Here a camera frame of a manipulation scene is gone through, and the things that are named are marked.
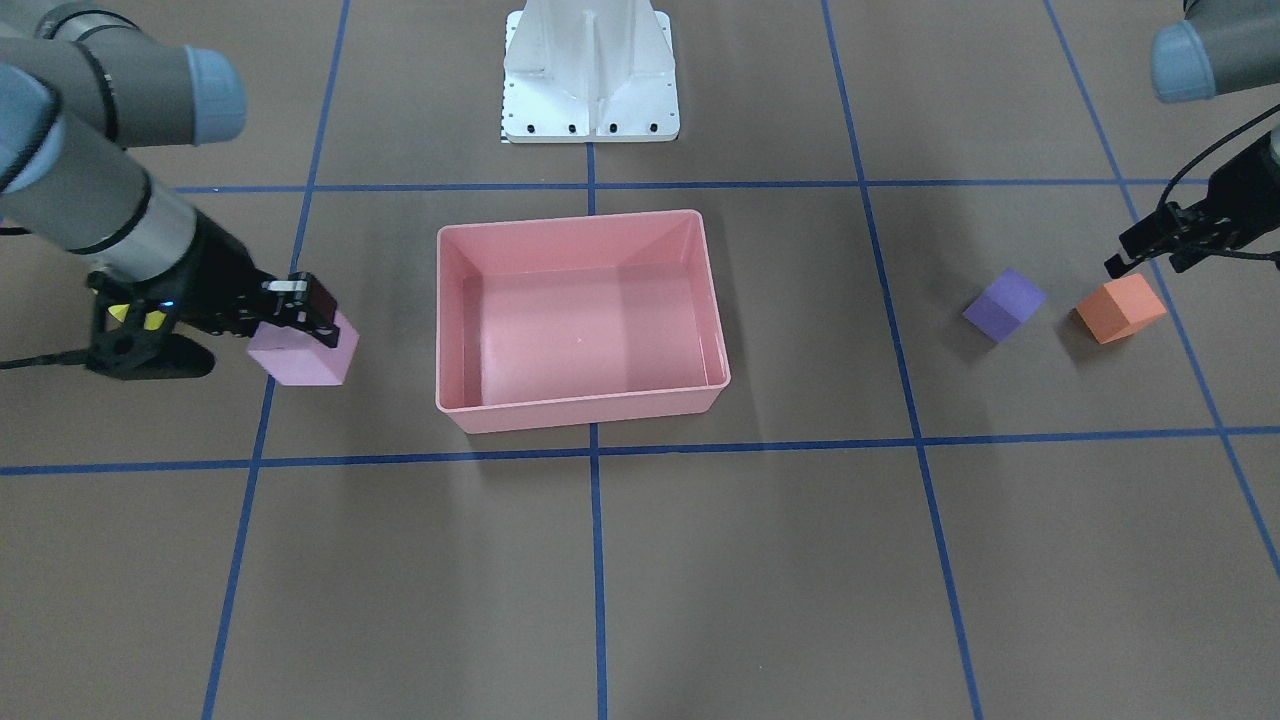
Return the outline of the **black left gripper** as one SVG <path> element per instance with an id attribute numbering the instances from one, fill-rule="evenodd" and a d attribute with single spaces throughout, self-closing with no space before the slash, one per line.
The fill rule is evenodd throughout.
<path id="1" fill-rule="evenodd" d="M 1270 131 L 1211 174 L 1204 197 L 1167 215 L 1148 215 L 1119 236 L 1120 247 L 1103 261 L 1111 279 L 1167 258 L 1175 273 L 1193 256 L 1248 256 L 1245 247 L 1279 224 L 1277 132 Z"/>

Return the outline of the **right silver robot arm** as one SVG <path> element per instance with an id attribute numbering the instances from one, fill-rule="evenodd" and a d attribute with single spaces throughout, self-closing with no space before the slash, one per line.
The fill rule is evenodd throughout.
<path id="1" fill-rule="evenodd" d="M 113 354 L 160 348 L 179 323 L 339 343 L 337 301 L 314 275 L 261 270 L 132 154 L 232 141 L 247 110 L 218 51 L 157 41 L 96 1 L 3 4 L 3 218 L 90 266 L 99 316 L 125 309 L 120 338 L 95 333 Z"/>

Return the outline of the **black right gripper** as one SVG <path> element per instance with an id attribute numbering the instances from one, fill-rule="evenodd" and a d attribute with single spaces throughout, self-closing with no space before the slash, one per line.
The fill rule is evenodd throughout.
<path id="1" fill-rule="evenodd" d="M 268 290 L 274 281 L 237 237 L 197 215 L 189 247 L 160 275 L 160 287 L 180 322 L 209 334 L 259 341 L 292 332 L 337 348 L 338 302 L 323 282 L 307 272 L 291 274 L 291 307 L 283 307 L 283 300 Z"/>

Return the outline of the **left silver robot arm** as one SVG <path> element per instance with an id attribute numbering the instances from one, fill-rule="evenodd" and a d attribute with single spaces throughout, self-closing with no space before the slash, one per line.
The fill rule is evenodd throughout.
<path id="1" fill-rule="evenodd" d="M 1160 29 L 1149 53 L 1149 76 L 1165 104 L 1207 101 L 1271 87 L 1279 81 L 1276 1 L 1184 1 L 1181 20 Z M 1271 106 L 1187 161 L 1164 186 L 1151 214 L 1119 236 L 1120 250 L 1103 268 L 1120 279 L 1166 256 L 1176 273 L 1208 258 L 1277 265 L 1277 252 L 1248 246 L 1279 227 L 1277 128 L 1254 138 L 1210 174 L 1204 196 L 1189 206 L 1172 191 L 1202 161 L 1240 136 L 1277 118 Z"/>

